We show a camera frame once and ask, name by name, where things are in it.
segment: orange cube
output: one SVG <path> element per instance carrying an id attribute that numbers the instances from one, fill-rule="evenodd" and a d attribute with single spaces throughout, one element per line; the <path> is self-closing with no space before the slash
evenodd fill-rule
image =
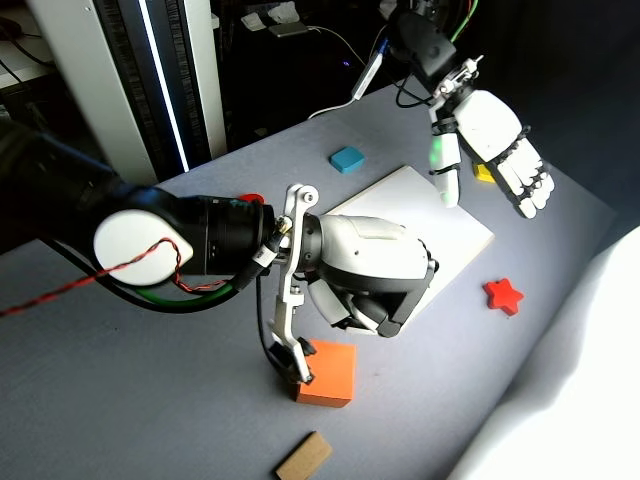
<path id="1" fill-rule="evenodd" d="M 300 384 L 297 402 L 325 407 L 344 407 L 355 390 L 356 346 L 311 340 L 315 355 L 306 357 L 315 376 L 310 385 Z"/>

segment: green cable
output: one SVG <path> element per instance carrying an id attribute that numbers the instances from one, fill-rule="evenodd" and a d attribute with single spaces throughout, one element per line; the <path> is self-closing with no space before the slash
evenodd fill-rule
<path id="1" fill-rule="evenodd" d="M 478 6 L 478 0 L 473 0 L 473 5 L 471 5 L 471 10 L 469 10 L 469 14 L 464 18 L 464 20 L 462 21 L 458 29 L 455 31 L 455 33 L 451 37 L 452 42 L 455 42 L 458 39 L 458 37 L 462 33 L 462 30 L 464 30 L 464 27 L 467 26 L 467 24 L 469 23 L 469 20 L 471 19 L 471 16 L 476 11 L 477 6 Z"/>
<path id="2" fill-rule="evenodd" d="M 140 295 L 145 300 L 148 300 L 156 305 L 161 305 L 163 307 L 197 307 L 201 305 L 206 305 L 208 303 L 212 303 L 220 297 L 228 295 L 233 292 L 233 287 L 228 283 L 224 284 L 222 287 L 217 290 L 203 295 L 198 298 L 192 298 L 190 300 L 167 300 L 166 298 L 158 297 L 151 290 L 138 289 L 136 293 Z"/>

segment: led light strip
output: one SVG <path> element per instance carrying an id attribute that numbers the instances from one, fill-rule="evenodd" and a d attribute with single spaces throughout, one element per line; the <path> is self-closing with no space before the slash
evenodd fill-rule
<path id="1" fill-rule="evenodd" d="M 151 26 L 151 18 L 149 17 L 149 10 L 147 9 L 147 2 L 146 0 L 138 0 L 138 3 L 140 4 L 140 12 L 142 13 L 142 20 L 144 22 L 144 28 L 147 32 L 147 38 L 149 39 L 149 46 L 151 47 L 153 63 L 156 66 L 156 73 L 158 74 L 158 80 L 160 81 L 160 89 L 162 90 L 162 96 L 164 97 L 164 104 L 167 107 L 169 121 L 171 122 L 171 128 L 173 129 L 173 136 L 175 137 L 176 144 L 178 145 L 178 152 L 180 153 L 182 167 L 185 172 L 188 172 L 189 164 L 187 163 L 187 156 L 184 153 L 184 148 L 182 146 L 182 138 L 180 137 L 180 130 L 178 130 L 178 122 L 176 122 L 176 116 L 173 113 L 173 105 L 171 104 L 169 88 L 167 87 L 167 82 L 164 78 L 164 70 L 162 69 L 162 63 L 160 62 L 160 54 L 158 53 L 156 37 L 153 34 L 153 27 Z"/>

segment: wooden block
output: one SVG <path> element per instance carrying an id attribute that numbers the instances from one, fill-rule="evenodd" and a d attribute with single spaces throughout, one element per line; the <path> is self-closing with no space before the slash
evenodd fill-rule
<path id="1" fill-rule="evenodd" d="M 481 182 L 496 183 L 486 165 L 474 163 L 473 174 L 475 175 L 476 179 L 480 180 Z"/>
<path id="2" fill-rule="evenodd" d="M 278 467 L 276 475 L 280 480 L 306 480 L 313 475 L 333 449 L 318 432 L 313 432 L 295 452 Z"/>
<path id="3" fill-rule="evenodd" d="M 353 400 L 356 346 L 311 340 L 315 355 L 306 357 L 315 376 L 310 385 L 298 387 L 297 402 L 325 407 L 344 407 Z"/>

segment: red star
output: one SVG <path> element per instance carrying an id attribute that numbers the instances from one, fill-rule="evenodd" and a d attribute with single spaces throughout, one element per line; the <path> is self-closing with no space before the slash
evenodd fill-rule
<path id="1" fill-rule="evenodd" d="M 489 282 L 483 288 L 489 295 L 489 308 L 501 308 L 507 315 L 518 313 L 518 302 L 524 298 L 524 294 L 513 288 L 508 278 Z"/>

